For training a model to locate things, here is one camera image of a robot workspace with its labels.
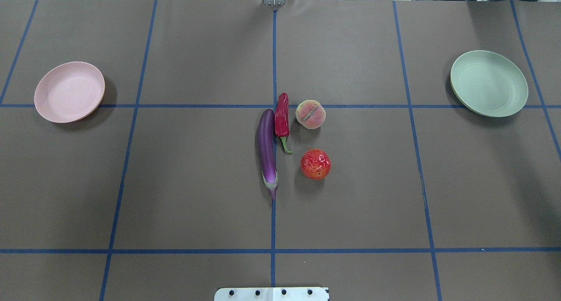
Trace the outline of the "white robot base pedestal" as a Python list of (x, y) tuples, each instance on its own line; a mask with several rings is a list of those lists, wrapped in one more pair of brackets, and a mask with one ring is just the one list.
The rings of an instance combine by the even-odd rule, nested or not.
[(233, 287), (220, 288), (215, 301), (329, 301), (326, 287)]

